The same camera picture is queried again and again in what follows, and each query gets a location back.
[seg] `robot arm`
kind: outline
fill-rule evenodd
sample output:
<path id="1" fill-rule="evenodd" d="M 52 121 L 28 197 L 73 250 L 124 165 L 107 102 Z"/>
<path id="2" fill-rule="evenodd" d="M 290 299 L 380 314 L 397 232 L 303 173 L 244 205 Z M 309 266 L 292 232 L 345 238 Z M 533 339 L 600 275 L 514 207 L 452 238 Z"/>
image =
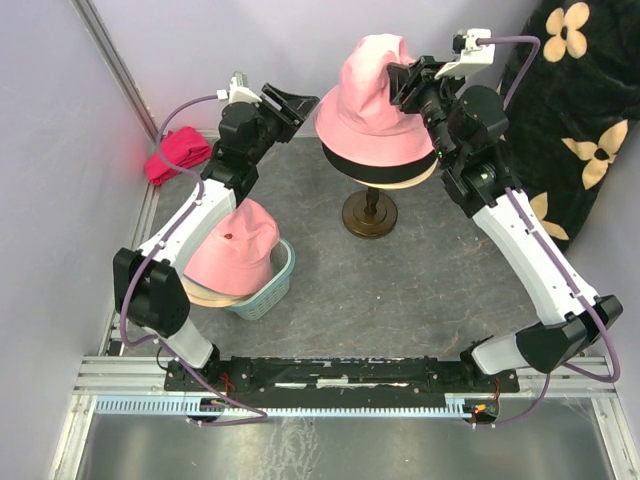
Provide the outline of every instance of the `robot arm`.
<path id="1" fill-rule="evenodd" d="M 497 145 L 509 125 L 502 98 L 479 85 L 456 97 L 465 75 L 493 62 L 491 46 L 476 43 L 487 37 L 488 30 L 458 34 L 453 62 L 420 57 L 412 65 L 390 64 L 390 100 L 402 112 L 422 116 L 444 169 L 445 190 L 499 247 L 540 319 L 515 334 L 473 344 L 462 359 L 478 375 L 525 366 L 549 373 L 598 339 L 585 302 L 607 328 L 622 306 L 615 296 L 598 296 L 537 220 Z"/>
<path id="2" fill-rule="evenodd" d="M 161 336 L 195 368 L 217 361 L 219 351 L 189 319 L 190 302 L 180 277 L 207 235 L 247 197 L 258 179 L 258 162 L 276 142 L 290 141 L 319 101 L 269 84 L 258 96 L 242 74 L 232 79 L 229 100 L 222 111 L 220 140 L 202 173 L 202 195 L 197 187 L 153 238 L 136 251 L 121 249 L 113 260 L 116 311 L 122 311 L 132 278 L 148 262 L 133 287 L 127 318 Z"/>

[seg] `pink towel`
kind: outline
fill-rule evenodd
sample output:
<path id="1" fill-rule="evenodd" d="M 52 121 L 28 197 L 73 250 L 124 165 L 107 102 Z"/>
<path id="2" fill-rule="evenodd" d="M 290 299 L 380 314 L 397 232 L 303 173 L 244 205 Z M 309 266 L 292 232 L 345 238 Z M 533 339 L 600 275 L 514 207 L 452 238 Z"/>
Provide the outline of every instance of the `pink towel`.
<path id="1" fill-rule="evenodd" d="M 213 151 L 193 127 L 183 127 L 175 133 L 169 132 L 160 142 L 160 148 L 171 163 L 184 168 L 204 162 L 211 157 Z M 165 165 L 157 152 L 144 164 L 144 172 L 152 185 L 161 185 L 180 173 Z"/>

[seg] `wire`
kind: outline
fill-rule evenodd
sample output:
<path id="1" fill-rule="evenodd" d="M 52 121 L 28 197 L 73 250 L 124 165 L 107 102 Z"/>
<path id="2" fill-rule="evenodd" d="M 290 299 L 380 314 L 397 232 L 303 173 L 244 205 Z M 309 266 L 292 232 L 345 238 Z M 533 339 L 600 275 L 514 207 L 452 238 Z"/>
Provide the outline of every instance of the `wire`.
<path id="1" fill-rule="evenodd" d="M 496 402 L 500 398 L 500 379 L 496 377 L 496 394 L 493 396 L 493 401 Z"/>
<path id="2" fill-rule="evenodd" d="M 168 372 L 169 369 L 167 367 L 163 367 L 162 365 L 160 365 L 160 352 L 162 351 L 162 347 L 160 347 L 158 349 L 158 352 L 156 353 L 156 363 L 158 364 L 158 367 L 160 367 L 160 370 L 164 370 L 165 372 Z"/>
<path id="3" fill-rule="evenodd" d="M 513 37 L 479 38 L 476 43 L 478 45 L 491 45 L 491 44 L 500 45 L 505 43 L 531 43 L 532 44 L 531 52 L 529 53 L 527 60 L 524 62 L 524 65 L 522 65 L 522 68 L 520 68 L 520 71 L 518 72 L 518 75 L 516 75 L 515 80 L 511 84 L 511 87 L 509 88 L 507 95 L 504 97 L 504 108 L 506 110 L 507 106 L 509 106 L 509 103 L 511 102 L 511 99 L 513 98 L 513 94 L 516 93 L 516 89 L 518 88 L 518 85 L 520 85 L 520 82 L 522 81 L 525 74 L 527 73 L 527 70 L 529 70 L 529 67 L 533 63 L 533 59 L 537 55 L 538 50 L 540 50 L 540 39 L 532 35 L 516 35 Z"/>
<path id="4" fill-rule="evenodd" d="M 160 160 L 162 160 L 162 162 L 167 165 L 169 168 L 172 168 L 173 170 L 177 170 L 178 172 L 184 173 L 185 175 L 188 175 L 189 177 L 193 178 L 196 183 L 198 184 L 198 192 L 196 194 L 196 198 L 195 200 L 191 203 L 191 205 L 189 205 L 189 207 L 187 207 L 187 209 L 183 212 L 182 215 L 180 215 L 180 217 L 171 225 L 167 228 L 167 231 L 165 232 L 165 234 L 162 236 L 162 238 L 160 240 L 158 240 L 158 243 L 153 247 L 153 249 L 151 250 L 151 252 L 149 253 L 149 255 L 147 255 L 144 260 L 142 261 L 142 263 L 140 264 L 140 266 L 138 267 L 138 269 L 136 270 L 136 272 L 133 274 L 133 277 L 131 278 L 131 282 L 129 283 L 129 287 L 127 288 L 127 291 L 125 293 L 124 296 L 124 300 L 122 302 L 122 309 L 120 311 L 120 336 L 122 337 L 122 343 L 125 344 L 125 346 L 132 348 L 132 347 L 136 347 L 148 340 L 151 340 L 152 338 L 157 338 L 158 342 L 160 344 L 160 349 L 164 348 L 167 352 L 169 352 L 170 355 L 172 355 L 173 357 L 175 357 L 178 361 L 178 363 L 180 363 L 180 365 L 182 365 L 182 367 L 189 372 L 189 374 L 200 384 L 202 385 L 203 388 L 205 388 L 207 391 L 213 393 L 214 395 L 216 395 L 220 400 L 223 400 L 224 402 L 228 403 L 229 405 L 232 405 L 234 407 L 237 408 L 241 408 L 244 410 L 248 410 L 252 413 L 257 414 L 257 417 L 250 417 L 250 418 L 241 418 L 241 419 L 237 419 L 237 420 L 228 420 L 225 422 L 212 422 L 212 423 L 206 423 L 204 425 L 210 425 L 210 426 L 230 426 L 230 425 L 244 425 L 244 424 L 249 424 L 249 423 L 257 423 L 257 422 L 262 422 L 264 420 L 266 420 L 268 418 L 266 412 L 263 412 L 262 410 L 259 410 L 257 408 L 253 408 L 250 407 L 248 405 L 245 405 L 243 403 L 238 402 L 237 400 L 233 400 L 229 397 L 227 397 L 226 395 L 223 395 L 221 392 L 219 392 L 218 390 L 216 390 L 213 386 L 209 385 L 209 383 L 202 378 L 202 376 L 191 366 L 189 365 L 186 361 L 184 361 L 182 358 L 180 358 L 176 352 L 174 352 L 171 347 L 165 342 L 165 340 L 162 337 L 159 337 L 157 335 L 151 334 L 151 335 L 145 335 L 142 338 L 139 338 L 137 340 L 131 340 L 129 338 L 129 336 L 127 335 L 127 313 L 129 312 L 129 304 L 131 303 L 131 298 L 133 297 L 133 292 L 136 288 L 136 285 L 138 284 L 138 282 L 140 281 L 140 278 L 142 278 L 142 275 L 144 273 L 144 271 L 146 270 L 146 268 L 149 266 L 149 263 L 151 263 L 151 260 L 153 260 L 153 258 L 155 257 L 155 255 L 160 251 L 161 249 L 161 244 L 163 242 L 166 242 L 171 235 L 173 235 L 173 233 L 176 231 L 176 229 L 187 219 L 187 217 L 191 214 L 191 212 L 193 212 L 193 210 L 196 208 L 197 203 L 199 200 L 202 199 L 202 196 L 204 195 L 204 182 L 202 181 L 202 179 L 200 178 L 200 176 L 195 173 L 192 172 L 191 170 L 187 169 L 187 168 L 183 168 L 180 167 L 178 165 L 174 165 L 173 163 L 171 163 L 169 161 L 169 159 L 165 156 L 164 152 L 162 151 L 162 146 L 161 146 L 161 141 L 162 141 L 162 135 L 165 131 L 165 129 L 167 128 L 167 126 L 169 125 L 169 122 L 178 114 L 180 113 L 182 110 L 184 110 L 187 107 L 190 107 L 191 105 L 195 105 L 196 103 L 200 103 L 200 102 L 205 102 L 207 100 L 216 100 L 218 98 L 217 95 L 206 95 L 204 97 L 199 97 L 196 98 L 194 100 L 191 100 L 183 105 L 180 105 L 178 108 L 176 108 L 173 112 L 171 112 L 167 118 L 165 119 L 165 121 L 162 123 L 162 125 L 160 126 L 160 129 L 158 130 L 158 134 L 156 135 L 156 143 L 155 143 L 155 150 L 158 153 L 158 156 L 160 157 Z M 203 425 L 202 422 L 193 422 L 196 423 L 197 425 Z"/>
<path id="5" fill-rule="evenodd" d="M 236 388 L 236 386 L 233 384 L 233 382 L 229 378 L 229 374 L 227 372 L 225 372 L 224 374 L 222 374 L 220 376 L 220 380 L 222 380 L 224 382 L 224 394 L 229 396 L 229 394 L 231 393 L 231 389 L 233 388 L 236 391 L 236 400 L 237 400 L 238 399 L 238 389 Z"/>

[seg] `black mounting bracket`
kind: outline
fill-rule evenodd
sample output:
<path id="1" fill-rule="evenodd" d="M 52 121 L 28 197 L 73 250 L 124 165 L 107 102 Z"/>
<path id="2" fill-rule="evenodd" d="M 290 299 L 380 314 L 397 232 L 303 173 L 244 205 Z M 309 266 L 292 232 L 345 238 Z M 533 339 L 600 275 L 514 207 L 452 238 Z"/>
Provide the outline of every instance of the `black mounting bracket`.
<path id="1" fill-rule="evenodd" d="M 504 393 L 520 389 L 514 370 L 477 377 L 461 361 L 428 357 L 242 358 L 216 362 L 200 371 L 227 395 L 257 408 L 443 407 L 447 393 Z M 171 362 L 166 391 L 204 391 L 180 364 Z"/>
<path id="2" fill-rule="evenodd" d="M 220 140 L 202 173 L 233 190 L 236 205 L 258 181 L 258 162 L 276 142 L 289 142 L 320 99 L 286 93 L 266 83 L 260 101 L 234 102 L 222 110 Z"/>
<path id="3" fill-rule="evenodd" d="M 614 295 L 597 298 L 593 308 L 607 330 L 622 314 L 622 304 Z M 516 333 L 518 350 L 532 368 L 552 372 L 600 338 L 589 312 L 570 314 L 566 320 L 558 325 L 537 323 Z"/>

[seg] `blue plastic basket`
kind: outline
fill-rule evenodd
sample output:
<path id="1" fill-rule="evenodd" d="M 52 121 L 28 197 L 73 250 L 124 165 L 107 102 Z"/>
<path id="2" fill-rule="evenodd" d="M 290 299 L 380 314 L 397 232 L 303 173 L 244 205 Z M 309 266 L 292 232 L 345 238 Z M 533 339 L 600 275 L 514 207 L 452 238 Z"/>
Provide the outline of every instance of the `blue plastic basket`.
<path id="1" fill-rule="evenodd" d="M 289 291 L 291 286 L 289 276 L 295 263 L 296 253 L 293 247 L 289 242 L 281 238 L 280 242 L 271 251 L 271 265 L 273 271 L 278 273 L 249 300 L 227 307 L 227 310 L 237 313 L 245 320 L 258 320 L 271 310 Z"/>

